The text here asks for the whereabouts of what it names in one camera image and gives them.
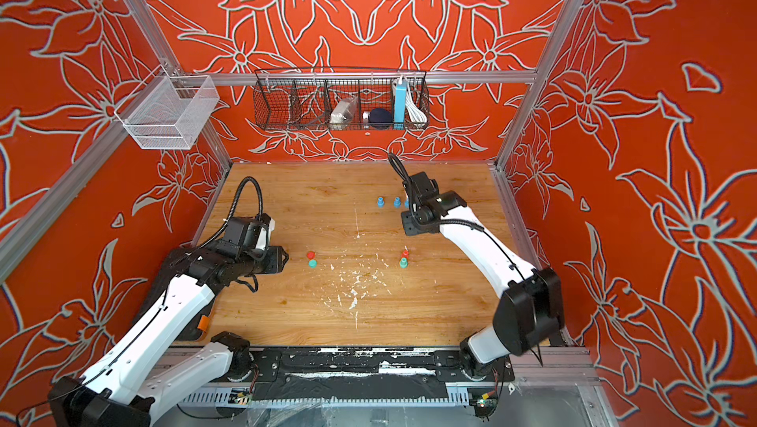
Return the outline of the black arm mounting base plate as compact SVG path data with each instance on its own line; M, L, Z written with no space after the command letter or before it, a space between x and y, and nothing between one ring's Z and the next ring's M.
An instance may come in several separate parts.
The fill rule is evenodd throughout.
M221 378L216 405L253 403L397 403L465 406L497 395L515 374L501 358L475 370L455 347L256 347L242 381Z

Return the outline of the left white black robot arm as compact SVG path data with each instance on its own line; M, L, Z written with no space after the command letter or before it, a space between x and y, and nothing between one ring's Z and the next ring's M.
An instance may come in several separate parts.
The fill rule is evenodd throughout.
M64 377L47 403L58 426L152 426L203 385L255 382L259 369L250 343L232 332L211 338L197 354L158 375L151 372L181 332L219 293L240 284L258 291L260 275L283 271L289 255L270 242L274 220L256 191L257 212L230 212L208 240L167 261L167 285L114 348L77 377Z

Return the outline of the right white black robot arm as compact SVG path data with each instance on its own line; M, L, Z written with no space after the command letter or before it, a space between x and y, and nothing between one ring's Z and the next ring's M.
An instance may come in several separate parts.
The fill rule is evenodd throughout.
M511 355L540 356L540 344L565 328L557 273L550 267L537 269L510 250L456 192L440 192L424 172L409 174L393 153L388 163L408 197L408 208L401 214L405 234L444 236L480 270L499 299L492 323L461 342L463 370L478 376Z

